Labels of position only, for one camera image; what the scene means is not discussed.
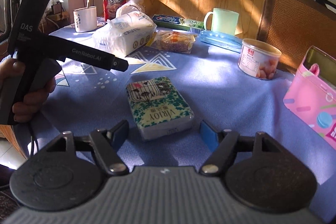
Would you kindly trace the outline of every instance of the white mug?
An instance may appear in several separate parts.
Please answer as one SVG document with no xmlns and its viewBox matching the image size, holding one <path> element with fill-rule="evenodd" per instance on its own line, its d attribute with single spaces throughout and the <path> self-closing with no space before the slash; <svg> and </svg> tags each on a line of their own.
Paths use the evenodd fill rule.
<svg viewBox="0 0 336 224">
<path fill-rule="evenodd" d="M 73 10 L 76 32 L 90 32 L 97 29 L 96 6 Z"/>
</svg>

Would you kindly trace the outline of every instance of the pink snack bag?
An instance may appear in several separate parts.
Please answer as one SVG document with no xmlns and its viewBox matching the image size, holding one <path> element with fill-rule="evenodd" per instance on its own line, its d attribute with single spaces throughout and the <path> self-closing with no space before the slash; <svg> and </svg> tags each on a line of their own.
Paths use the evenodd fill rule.
<svg viewBox="0 0 336 224">
<path fill-rule="evenodd" d="M 317 68 L 314 67 L 309 71 L 304 65 L 307 56 L 310 56 L 314 50 L 328 58 L 328 65 L 334 63 L 336 66 L 335 59 L 316 47 L 311 47 L 300 64 L 283 103 L 336 149 L 335 87 L 318 77 L 320 70 L 323 71 L 321 64 L 317 66 L 318 73 L 316 73 Z"/>
</svg>

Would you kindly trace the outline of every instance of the plastic bag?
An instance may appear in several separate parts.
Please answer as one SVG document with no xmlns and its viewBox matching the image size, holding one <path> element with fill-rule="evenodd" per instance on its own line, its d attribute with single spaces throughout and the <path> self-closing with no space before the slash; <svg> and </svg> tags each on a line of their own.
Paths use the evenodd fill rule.
<svg viewBox="0 0 336 224">
<path fill-rule="evenodd" d="M 130 12 L 145 12 L 142 6 L 143 0 L 129 0 L 124 5 L 118 8 L 115 17 L 120 17 L 122 15 L 128 14 Z"/>
<path fill-rule="evenodd" d="M 167 52 L 191 53 L 195 42 L 195 35 L 175 31 L 159 30 L 153 42 L 146 46 Z"/>
<path fill-rule="evenodd" d="M 139 47 L 151 42 L 156 24 L 144 13 L 130 12 L 108 20 L 92 37 L 95 48 L 124 58 Z"/>
</svg>

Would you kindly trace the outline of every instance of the can lid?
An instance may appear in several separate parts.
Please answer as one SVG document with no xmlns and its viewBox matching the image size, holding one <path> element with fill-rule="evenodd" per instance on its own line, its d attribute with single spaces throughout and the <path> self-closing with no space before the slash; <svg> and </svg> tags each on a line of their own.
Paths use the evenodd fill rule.
<svg viewBox="0 0 336 224">
<path fill-rule="evenodd" d="M 281 51 L 279 49 L 259 40 L 246 38 L 243 39 L 243 45 L 273 57 L 281 56 Z"/>
</svg>

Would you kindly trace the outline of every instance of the black circular pad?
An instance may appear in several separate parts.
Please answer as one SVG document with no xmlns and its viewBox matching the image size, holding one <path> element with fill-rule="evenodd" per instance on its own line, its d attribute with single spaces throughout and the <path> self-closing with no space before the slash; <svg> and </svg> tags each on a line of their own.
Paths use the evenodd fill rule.
<svg viewBox="0 0 336 224">
<path fill-rule="evenodd" d="M 65 152 L 44 153 L 28 160 L 10 179 L 14 197 L 39 211 L 61 211 L 93 197 L 102 184 L 97 166 Z"/>
<path fill-rule="evenodd" d="M 238 201 L 268 213 L 307 207 L 317 187 L 313 173 L 301 162 L 270 152 L 236 163 L 224 180 Z"/>
</svg>

